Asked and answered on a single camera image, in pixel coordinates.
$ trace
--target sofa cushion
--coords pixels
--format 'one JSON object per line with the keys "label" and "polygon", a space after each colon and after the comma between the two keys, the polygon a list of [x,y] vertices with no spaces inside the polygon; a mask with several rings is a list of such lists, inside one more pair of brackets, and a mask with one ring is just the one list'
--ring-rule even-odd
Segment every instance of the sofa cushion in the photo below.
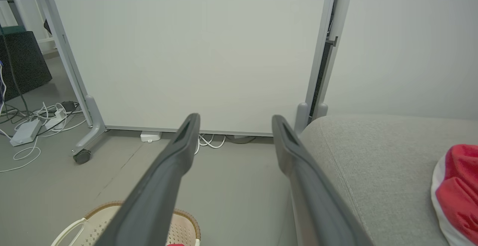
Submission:
{"label": "sofa cushion", "polygon": [[432,173],[452,145],[478,142],[477,121],[325,116],[301,140],[376,246],[447,245],[430,199]]}

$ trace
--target red fabric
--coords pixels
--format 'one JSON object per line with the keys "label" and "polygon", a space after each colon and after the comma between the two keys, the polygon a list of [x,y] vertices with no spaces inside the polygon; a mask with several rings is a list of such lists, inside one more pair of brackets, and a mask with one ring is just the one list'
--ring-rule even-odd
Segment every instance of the red fabric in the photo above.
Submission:
{"label": "red fabric", "polygon": [[478,245],[478,146],[459,144],[445,156],[445,177],[435,192],[444,215]]}

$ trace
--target whiteboard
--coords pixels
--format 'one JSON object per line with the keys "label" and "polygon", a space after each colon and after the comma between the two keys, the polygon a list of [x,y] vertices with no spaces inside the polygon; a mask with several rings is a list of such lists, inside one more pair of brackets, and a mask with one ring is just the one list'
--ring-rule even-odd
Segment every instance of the whiteboard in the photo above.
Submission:
{"label": "whiteboard", "polygon": [[271,133],[305,101],[325,1],[55,3],[105,125],[177,129],[196,112],[202,131]]}
{"label": "whiteboard", "polygon": [[328,115],[478,119],[478,0],[350,0]]}

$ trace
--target caster wheel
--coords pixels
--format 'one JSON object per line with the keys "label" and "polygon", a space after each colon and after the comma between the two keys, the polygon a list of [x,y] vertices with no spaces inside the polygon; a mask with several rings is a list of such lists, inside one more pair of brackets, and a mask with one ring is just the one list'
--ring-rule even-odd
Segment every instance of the caster wheel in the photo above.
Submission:
{"label": "caster wheel", "polygon": [[91,152],[87,149],[82,149],[79,153],[73,156],[73,159],[78,164],[83,164],[91,159]]}

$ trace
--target laundry basket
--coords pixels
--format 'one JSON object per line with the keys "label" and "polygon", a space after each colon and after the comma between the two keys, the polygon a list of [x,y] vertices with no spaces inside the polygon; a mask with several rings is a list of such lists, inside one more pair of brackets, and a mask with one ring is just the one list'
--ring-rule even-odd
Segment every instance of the laundry basket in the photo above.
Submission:
{"label": "laundry basket", "polygon": [[[81,226],[81,229],[70,246],[93,246],[122,204],[122,201],[114,201],[98,206],[63,230],[53,241],[52,246],[60,245],[61,241],[78,226]],[[185,211],[174,209],[166,245],[199,246],[200,240],[201,232],[196,219]]]}

